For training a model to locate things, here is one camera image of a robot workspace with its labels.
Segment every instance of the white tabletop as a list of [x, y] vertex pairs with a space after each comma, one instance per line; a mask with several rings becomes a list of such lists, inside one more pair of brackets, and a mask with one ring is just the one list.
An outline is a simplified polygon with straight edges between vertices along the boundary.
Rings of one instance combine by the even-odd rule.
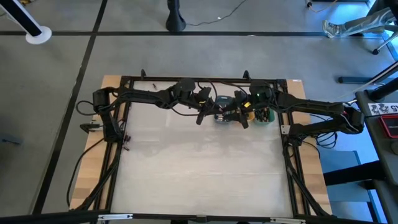
[[[158, 90], [174, 84], [154, 83]], [[218, 95], [237, 90], [215, 86]], [[135, 82], [134, 88], [156, 91], [152, 82]], [[197, 113], [182, 105], [175, 109]], [[130, 151], [121, 154], [112, 212], [292, 217], [275, 118], [267, 126], [249, 122], [243, 129], [207, 116], [199, 126], [195, 116], [133, 103], [126, 124]]]

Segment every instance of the wooden table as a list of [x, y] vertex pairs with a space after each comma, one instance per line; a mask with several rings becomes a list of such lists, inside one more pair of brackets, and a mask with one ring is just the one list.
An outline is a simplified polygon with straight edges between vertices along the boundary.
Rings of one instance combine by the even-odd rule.
[[[119, 87], [121, 76], [119, 75], [106, 75], [104, 76], [102, 88], [107, 86]], [[297, 98], [305, 98], [303, 83], [301, 80], [287, 80], [287, 87], [290, 94]], [[119, 112], [119, 118], [122, 117], [124, 111], [124, 105], [121, 105]], [[93, 118], [94, 120], [100, 121], [98, 116]], [[308, 114], [294, 112], [293, 119], [295, 123], [310, 124], [311, 119]], [[284, 121], [287, 123], [287, 116], [284, 116]], [[103, 137], [102, 131], [90, 132], [86, 142], [86, 149], [93, 145], [95, 142]], [[306, 138], [306, 142], [316, 145], [314, 138]], [[76, 208], [79, 206], [84, 199], [89, 195], [97, 184], [100, 178], [101, 167], [103, 164], [105, 154], [106, 143], [102, 142], [98, 144], [91, 152], [86, 154], [81, 161], [80, 169], [76, 180], [76, 185], [73, 191], [70, 208]], [[300, 157], [302, 161], [303, 174], [305, 179], [305, 185], [311, 192], [315, 200], [322, 206], [322, 208], [331, 214], [331, 207], [329, 203], [328, 193], [326, 191], [325, 181], [323, 179], [322, 167], [319, 160], [317, 150], [312, 146], [303, 144], [299, 147]], [[105, 207], [106, 196], [108, 193], [108, 184], [104, 187], [101, 204], [99, 208]], [[299, 188], [295, 185], [296, 199], [298, 206], [298, 212], [304, 214], [302, 204], [302, 198]]]

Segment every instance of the black stand base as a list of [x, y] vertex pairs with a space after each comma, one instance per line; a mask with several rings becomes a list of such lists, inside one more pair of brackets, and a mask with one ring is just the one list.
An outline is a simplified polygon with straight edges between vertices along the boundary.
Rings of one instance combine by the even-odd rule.
[[346, 83], [346, 84], [365, 84], [374, 80], [371, 84], [375, 83], [389, 83], [393, 80], [393, 78], [388, 78], [393, 75], [395, 72], [398, 72], [398, 61], [394, 62], [392, 65], [388, 66], [386, 69], [378, 73], [372, 78], [368, 77], [339, 77], [339, 83]]
[[166, 21], [166, 29], [170, 32], [181, 32], [187, 26], [184, 18], [180, 13], [180, 0], [168, 0], [167, 7], [169, 7], [170, 14]]

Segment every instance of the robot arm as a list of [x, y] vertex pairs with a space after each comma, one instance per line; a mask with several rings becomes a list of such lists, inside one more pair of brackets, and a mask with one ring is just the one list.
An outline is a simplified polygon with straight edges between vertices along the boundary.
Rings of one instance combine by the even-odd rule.
[[[323, 133], [341, 131], [346, 134], [359, 134], [364, 128], [364, 115], [344, 103], [329, 103], [322, 101], [303, 100], [291, 94], [273, 89], [263, 81], [253, 81], [250, 85], [250, 94], [235, 91], [232, 103], [221, 108], [209, 97], [211, 88], [204, 87], [198, 93], [194, 92], [195, 82], [185, 78], [166, 90], [143, 91], [135, 89], [103, 88], [93, 93], [94, 111], [103, 120], [104, 140], [116, 142], [122, 139], [116, 120], [111, 116], [111, 111], [121, 103], [130, 101], [148, 103], [162, 109], [172, 109], [176, 104], [182, 104], [198, 111], [197, 121], [201, 124], [208, 115], [222, 114], [224, 119], [240, 122], [247, 128], [248, 113], [264, 108], [271, 108], [278, 113], [299, 111], [330, 116], [332, 120], [315, 124], [292, 124], [284, 126], [282, 133], [288, 135], [290, 143], [301, 145], [307, 136], [317, 136]], [[109, 94], [117, 93], [117, 98], [110, 103]]]

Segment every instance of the black metal frame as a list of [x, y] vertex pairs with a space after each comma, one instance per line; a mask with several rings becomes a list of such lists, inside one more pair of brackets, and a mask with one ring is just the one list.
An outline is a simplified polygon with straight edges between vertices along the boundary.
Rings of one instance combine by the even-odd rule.
[[[122, 77], [120, 86], [125, 86], [129, 84], [129, 88], [132, 88], [134, 86], [135, 81], [148, 81], [148, 82], [177, 82], [181, 78], [180, 77], [147, 77], [145, 74], [145, 71], [142, 70], [141, 76], [140, 77]], [[250, 78], [248, 72], [245, 72], [243, 75], [243, 78], [193, 78], [196, 82], [228, 82], [228, 83], [250, 83], [252, 79]], [[266, 81], [267, 83], [270, 83], [273, 85], [274, 88], [282, 88], [284, 92], [287, 92], [287, 83], [286, 80], [267, 80], [267, 79], [260, 79], [262, 81]], [[130, 108], [131, 103], [126, 103], [124, 107], [124, 112], [123, 112], [123, 120], [126, 122], [127, 117], [128, 117], [128, 111]], [[120, 108], [117, 108], [114, 115], [117, 117], [118, 112]], [[292, 113], [287, 113], [288, 115], [288, 123], [292, 124], [293, 123], [293, 117]], [[282, 113], [278, 113], [278, 120], [279, 124], [283, 125], [285, 124]], [[282, 147], [288, 147], [289, 143], [287, 142], [286, 138], [281, 138], [282, 141]], [[105, 152], [105, 157], [103, 161], [103, 166], [102, 166], [102, 171], [101, 171], [101, 176], [104, 177], [105, 171], [107, 170], [107, 166], [109, 164], [109, 156], [111, 153], [111, 148], [113, 144], [117, 144], [116, 148], [116, 153], [115, 157], [119, 157], [121, 155], [121, 150], [122, 150], [122, 145], [123, 145], [123, 140], [118, 141], [117, 143], [107, 143], [106, 146], [106, 152]], [[294, 148], [294, 158], [296, 161], [296, 170], [297, 174], [299, 176], [299, 179], [304, 182], [303, 179], [303, 172], [302, 172], [302, 167], [301, 167], [301, 160], [300, 160], [300, 153], [298, 148]], [[286, 173], [287, 173], [287, 180], [288, 180], [288, 186], [289, 186], [289, 194], [290, 194], [290, 202], [292, 206], [292, 213], [293, 213], [293, 218], [294, 219], [300, 219], [300, 220], [305, 220], [307, 223], [370, 223], [370, 222], [362, 222], [362, 221], [356, 221], [356, 220], [345, 220], [345, 219], [340, 219], [336, 218], [334, 216], [327, 216], [327, 217], [321, 217], [321, 216], [313, 216], [310, 215], [310, 209], [308, 206], [308, 202], [303, 196], [303, 208], [305, 214], [299, 214], [298, 213], [298, 204], [297, 204], [297, 199], [296, 199], [296, 194], [295, 194], [295, 189], [294, 189], [294, 182], [291, 174], [288, 171], [288, 165], [287, 161], [289, 161], [290, 158], [285, 156], [285, 166], [286, 166]], [[118, 173], [118, 164], [116, 164], [116, 168], [114, 172], [111, 174], [110, 177], [110, 183], [109, 183], [109, 189], [108, 189], [108, 194], [107, 194], [107, 201], [105, 205], [104, 210], [99, 210], [99, 205], [101, 203], [100, 198], [101, 194], [98, 194], [98, 196], [95, 198], [95, 207], [94, 210], [92, 211], [76, 211], [76, 210], [71, 210], [69, 212], [65, 213], [51, 213], [51, 214], [39, 214], [39, 215], [26, 215], [26, 216], [21, 216], [21, 217], [5, 217], [5, 218], [0, 218], [1, 223], [60, 223], [64, 222], [65, 220], [68, 220], [69, 223], [81, 223], [81, 220], [84, 220], [84, 222], [92, 222], [96, 223], [96, 220], [98, 219], [98, 215], [104, 215], [104, 214], [111, 214], [111, 204], [112, 204], [112, 198], [113, 198], [113, 193], [114, 193], [114, 186], [116, 183], [116, 177]], [[271, 217], [234, 217], [234, 216], [206, 216], [206, 215], [166, 215], [166, 214], [141, 214], [141, 213], [134, 213], [132, 214], [134, 219], [156, 219], [156, 220], [190, 220], [190, 221], [195, 221], [195, 222], [210, 222], [210, 221], [226, 221], [226, 222], [231, 222], [231, 221], [236, 221], [236, 222], [270, 222], [270, 221], [275, 221], [273, 220], [274, 218]]]
[[[144, 81], [144, 82], [178, 82], [179, 80], [181, 80], [182, 77], [148, 77], [145, 73], [144, 70], [141, 71], [141, 76], [140, 77], [122, 77], [121, 78], [121, 83], [120, 86], [124, 86], [126, 85], [127, 82], [129, 82], [129, 88], [133, 88], [134, 86], [134, 82], [136, 81]], [[252, 81], [252, 79], [250, 78], [248, 72], [244, 73], [243, 78], [193, 78], [196, 82], [213, 82], [213, 83], [217, 83], [217, 82], [226, 82], [226, 83], [250, 83]], [[286, 84], [286, 80], [269, 80], [269, 79], [261, 79], [263, 81], [266, 81], [267, 83], [270, 83], [273, 85], [274, 88], [278, 88], [279, 86], [282, 87], [282, 90], [284, 92], [287, 93], [287, 84]], [[124, 112], [123, 112], [123, 121], [127, 121], [127, 116], [128, 116], [128, 111], [129, 111], [129, 107], [130, 107], [130, 102], [127, 102], [124, 108]], [[119, 113], [119, 107], [116, 108], [116, 111], [114, 113], [114, 118], [117, 118], [117, 115]], [[278, 113], [278, 119], [279, 119], [279, 123], [280, 125], [285, 124], [282, 114]], [[288, 122], [289, 124], [293, 123], [293, 117], [292, 117], [292, 113], [288, 113]], [[103, 165], [101, 168], [101, 175], [99, 178], [102, 178], [104, 176], [104, 173], [106, 171], [106, 167], [109, 164], [109, 155], [111, 154], [111, 149], [112, 146], [115, 143], [107, 143], [106, 145], [106, 152], [105, 152], [105, 156], [104, 156], [104, 161], [103, 161]], [[116, 149], [116, 156], [120, 156], [121, 154], [121, 150], [122, 150], [122, 144], [123, 144], [123, 140], [122, 141], [118, 141], [117, 143], [117, 149]], [[288, 142], [285, 139], [282, 139], [282, 146], [283, 147], [287, 147]], [[300, 177], [300, 180], [302, 182], [304, 182], [304, 178], [303, 178], [303, 171], [302, 171], [302, 166], [301, 166], [301, 160], [300, 160], [300, 154], [299, 154], [299, 150], [297, 147], [294, 148], [294, 158], [296, 161], [296, 169], [297, 169], [297, 173]], [[110, 210], [111, 209], [111, 202], [112, 202], [112, 198], [113, 198], [113, 192], [114, 192], [114, 185], [116, 183], [116, 177], [117, 177], [117, 170], [115, 170], [115, 172], [112, 174], [111, 176], [111, 182], [109, 185], [109, 189], [108, 189], [108, 195], [107, 195], [107, 201], [106, 201], [106, 205], [105, 208], [106, 210]], [[292, 213], [294, 216], [298, 215], [298, 205], [297, 205], [297, 199], [296, 199], [296, 195], [295, 195], [295, 189], [294, 189], [294, 180], [292, 179], [292, 177], [290, 176], [290, 174], [287, 172], [287, 179], [288, 179], [288, 185], [289, 185], [289, 194], [290, 194], [290, 202], [291, 202], [291, 206], [292, 206]], [[95, 199], [95, 204], [94, 204], [94, 209], [99, 209], [100, 208], [100, 202], [101, 202], [101, 195], [102, 195], [102, 191], [101, 194], [98, 194], [97, 198]], [[303, 198], [303, 207], [304, 207], [304, 212], [305, 215], [309, 215], [310, 214], [310, 209], [308, 206], [308, 202], [307, 200], [304, 198], [304, 196], [302, 196]], [[197, 216], [186, 216], [186, 215], [158, 215], [158, 214], [140, 214], [138, 215], [139, 217], [148, 217], [150, 219], [170, 219], [171, 217], [173, 219], [177, 219], [177, 220], [185, 220], [187, 218], [189, 218], [190, 220], [192, 220], [192, 218], [194, 218], [195, 220], [198, 219]], [[239, 217], [238, 219], [233, 219], [233, 217], [217, 217], [216, 220], [218, 221], [245, 221], [245, 222], [265, 222], [265, 221], [269, 221], [269, 218], [267, 217]]]

